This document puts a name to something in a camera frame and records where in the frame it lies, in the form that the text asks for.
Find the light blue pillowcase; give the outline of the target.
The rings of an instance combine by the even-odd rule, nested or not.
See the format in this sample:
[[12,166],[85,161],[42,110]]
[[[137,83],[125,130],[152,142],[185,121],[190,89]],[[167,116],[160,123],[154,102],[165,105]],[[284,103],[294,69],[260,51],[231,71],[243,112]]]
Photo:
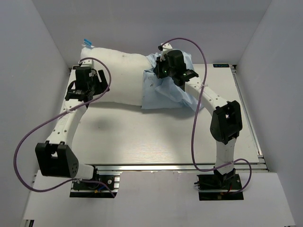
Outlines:
[[153,69],[160,53],[152,53],[146,58],[151,66],[143,73],[142,109],[182,108],[196,110],[198,101],[176,86],[170,77],[157,78]]

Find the white pillow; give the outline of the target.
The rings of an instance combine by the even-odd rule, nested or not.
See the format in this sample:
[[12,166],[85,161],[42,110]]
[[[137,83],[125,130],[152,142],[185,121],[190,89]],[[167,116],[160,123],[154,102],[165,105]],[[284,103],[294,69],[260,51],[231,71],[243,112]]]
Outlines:
[[92,57],[102,61],[111,73],[110,90],[96,102],[142,105],[143,73],[152,67],[147,57],[137,53],[86,46],[83,46],[80,57]]

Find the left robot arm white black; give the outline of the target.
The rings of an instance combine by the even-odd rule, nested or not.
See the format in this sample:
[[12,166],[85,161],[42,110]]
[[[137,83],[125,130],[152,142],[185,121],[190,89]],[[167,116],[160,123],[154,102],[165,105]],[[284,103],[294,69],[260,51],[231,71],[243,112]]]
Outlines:
[[82,164],[72,151],[72,141],[82,116],[94,96],[108,91],[103,70],[80,66],[74,70],[75,80],[67,88],[63,101],[64,116],[59,117],[55,128],[44,143],[37,143],[36,157],[43,176],[84,179],[94,189],[100,177],[94,167]]

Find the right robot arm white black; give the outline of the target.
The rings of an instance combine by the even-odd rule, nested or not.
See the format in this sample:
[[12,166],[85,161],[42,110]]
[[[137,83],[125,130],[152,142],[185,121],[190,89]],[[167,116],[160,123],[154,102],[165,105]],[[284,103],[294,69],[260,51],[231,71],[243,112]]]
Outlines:
[[170,77],[174,84],[193,96],[211,115],[210,133],[216,141],[216,162],[213,168],[214,184],[226,188],[235,176],[234,147],[242,130],[240,104],[227,101],[216,94],[200,76],[189,69],[180,50],[159,47],[161,55],[153,70],[160,79]]

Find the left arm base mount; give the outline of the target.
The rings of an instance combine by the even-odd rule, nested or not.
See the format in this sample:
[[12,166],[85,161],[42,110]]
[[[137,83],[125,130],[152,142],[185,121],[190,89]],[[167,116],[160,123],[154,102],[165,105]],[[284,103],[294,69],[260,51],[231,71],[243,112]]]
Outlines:
[[91,180],[72,183],[70,198],[113,199],[118,192],[119,183],[119,173],[96,171]]

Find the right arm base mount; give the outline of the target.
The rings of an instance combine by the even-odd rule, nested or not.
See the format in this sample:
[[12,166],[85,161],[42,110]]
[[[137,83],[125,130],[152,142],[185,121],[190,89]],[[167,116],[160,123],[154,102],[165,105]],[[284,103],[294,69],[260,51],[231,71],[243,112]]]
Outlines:
[[194,186],[198,190],[200,201],[242,201],[243,192],[237,192],[242,188],[239,174],[221,182],[215,174],[197,175]]

